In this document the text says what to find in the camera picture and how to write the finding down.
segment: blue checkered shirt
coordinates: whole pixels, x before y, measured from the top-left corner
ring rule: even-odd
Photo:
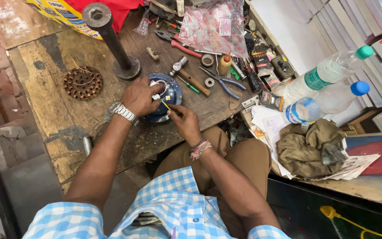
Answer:
[[[162,226],[132,226],[141,212],[151,212]],[[100,210],[91,204],[56,202],[38,211],[24,239],[228,239],[232,238],[220,218],[215,197],[199,194],[191,167],[155,178],[137,194],[122,221],[107,237],[103,233]],[[249,239],[288,239],[281,230],[257,226]]]

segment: man's left hand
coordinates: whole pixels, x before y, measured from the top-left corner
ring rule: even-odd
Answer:
[[[123,93],[123,105],[136,117],[153,113],[161,104],[160,99],[152,101],[152,96],[160,92],[164,85],[148,86],[149,83],[150,79],[147,76],[137,78]]]

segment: pliers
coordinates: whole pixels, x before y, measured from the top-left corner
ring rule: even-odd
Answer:
[[[167,31],[159,31],[159,30],[155,30],[154,31],[156,33],[156,35],[163,39],[163,40],[166,40],[168,42],[171,42],[171,46],[172,47],[177,47],[179,48],[179,50],[185,52],[185,53],[188,53],[190,55],[193,55],[194,57],[198,57],[198,58],[201,58],[201,55],[198,54],[197,52],[193,52],[191,50],[188,50],[187,48],[183,47],[181,44],[179,44],[178,42],[176,42],[175,40],[178,40],[178,37],[179,35],[178,34],[175,34],[173,35],[172,33],[170,32],[167,32]]]
[[[219,84],[222,86],[222,88],[226,91],[226,93],[228,93],[228,95],[232,96],[232,98],[238,100],[240,97],[236,94],[234,94],[225,84],[225,82],[227,83],[230,83],[230,84],[233,84],[233,85],[236,85],[238,86],[240,89],[242,90],[246,90],[246,87],[243,86],[242,84],[240,84],[238,81],[236,80],[232,80],[232,79],[228,79],[228,78],[222,78],[220,75],[214,73],[213,71],[209,70],[209,69],[206,69],[206,68],[203,68],[201,66],[198,66],[200,69],[202,69],[206,74],[208,74],[209,76],[211,76],[212,78],[216,79]]]

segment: wooden hammer handle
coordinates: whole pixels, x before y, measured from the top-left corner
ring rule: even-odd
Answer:
[[[188,74],[188,72],[184,71],[184,69],[179,70],[179,75],[181,75],[190,84],[194,85],[195,88],[199,89],[203,93],[203,95],[205,95],[206,97],[209,97],[210,90],[205,88],[204,85],[202,85],[197,79],[195,79],[190,74]]]

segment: bottle label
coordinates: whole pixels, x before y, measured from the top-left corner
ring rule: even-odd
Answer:
[[[295,102],[292,105],[289,105],[287,109],[285,110],[285,116],[287,117],[288,121],[293,124],[302,124],[307,121],[300,119],[297,111],[296,111],[297,102]]]
[[[319,77],[317,67],[306,72],[304,75],[304,81],[306,85],[312,90],[321,90],[324,86],[332,85],[333,83],[325,82]]]

